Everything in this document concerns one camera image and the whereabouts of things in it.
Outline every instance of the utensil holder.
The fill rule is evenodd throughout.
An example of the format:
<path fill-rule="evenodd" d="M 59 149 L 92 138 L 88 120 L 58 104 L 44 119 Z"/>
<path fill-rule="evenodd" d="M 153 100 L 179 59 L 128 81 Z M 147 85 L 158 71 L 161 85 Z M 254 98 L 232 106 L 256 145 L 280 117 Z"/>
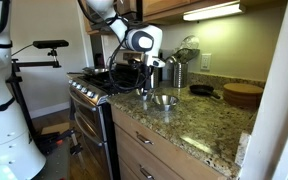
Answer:
<path fill-rule="evenodd" d="M 175 63 L 173 71 L 173 87 L 183 88 L 187 85 L 188 63 Z"/>

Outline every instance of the under-cabinet light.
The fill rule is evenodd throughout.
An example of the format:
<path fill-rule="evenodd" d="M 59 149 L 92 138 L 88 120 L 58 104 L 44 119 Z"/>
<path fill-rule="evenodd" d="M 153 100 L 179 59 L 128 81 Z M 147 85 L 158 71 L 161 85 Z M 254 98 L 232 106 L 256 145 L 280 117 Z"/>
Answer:
<path fill-rule="evenodd" d="M 195 11 L 184 13 L 183 19 L 185 21 L 197 21 L 202 19 L 210 19 L 233 14 L 242 14 L 245 12 L 245 7 L 239 3 L 222 4 L 208 8 L 203 8 Z"/>

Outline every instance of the backsplash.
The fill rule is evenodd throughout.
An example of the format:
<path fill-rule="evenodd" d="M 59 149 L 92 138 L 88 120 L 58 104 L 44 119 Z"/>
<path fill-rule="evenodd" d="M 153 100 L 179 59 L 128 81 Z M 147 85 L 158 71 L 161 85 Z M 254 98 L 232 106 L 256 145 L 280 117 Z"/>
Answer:
<path fill-rule="evenodd" d="M 255 81 L 241 78 L 225 77 L 218 75 L 202 74 L 202 73 L 188 73 L 188 84 L 204 84 L 214 87 L 216 90 L 223 90 L 223 86 L 227 83 L 245 83 L 264 88 L 264 81 Z"/>

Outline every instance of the electrical outlet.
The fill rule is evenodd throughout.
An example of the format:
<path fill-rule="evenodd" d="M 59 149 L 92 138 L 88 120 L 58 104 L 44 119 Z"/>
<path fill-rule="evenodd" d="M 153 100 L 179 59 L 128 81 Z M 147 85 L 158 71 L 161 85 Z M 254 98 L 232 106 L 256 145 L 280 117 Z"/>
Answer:
<path fill-rule="evenodd" d="M 209 71 L 211 66 L 212 54 L 202 54 L 201 70 Z"/>

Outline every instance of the oven handle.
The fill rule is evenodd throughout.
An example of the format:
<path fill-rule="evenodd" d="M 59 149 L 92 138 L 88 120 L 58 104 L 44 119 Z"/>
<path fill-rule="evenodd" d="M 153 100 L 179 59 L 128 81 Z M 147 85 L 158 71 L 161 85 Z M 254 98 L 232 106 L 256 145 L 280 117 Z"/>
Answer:
<path fill-rule="evenodd" d="M 84 107 L 86 107 L 86 108 L 92 109 L 92 111 L 96 111 L 96 106 L 92 106 L 92 105 L 89 105 L 89 104 L 86 104 L 86 103 L 82 102 L 82 101 L 80 100 L 80 98 L 78 98 L 76 95 L 74 95 L 74 94 L 72 93 L 71 90 L 69 91 L 69 94 L 70 94 L 70 96 L 71 96 L 75 101 L 77 101 L 77 103 L 81 104 L 82 106 L 84 106 Z"/>
<path fill-rule="evenodd" d="M 97 146 L 101 147 L 103 145 L 103 143 L 99 140 L 97 140 L 96 138 L 94 138 L 92 135 L 90 135 L 84 128 L 83 126 L 80 124 L 79 119 L 81 119 L 83 121 L 83 123 L 87 124 L 84 119 L 77 115 L 75 113 L 75 121 L 77 123 L 77 125 L 80 127 L 80 129 L 83 131 L 83 133 L 87 136 L 87 138 L 89 138 L 93 143 L 95 143 Z"/>

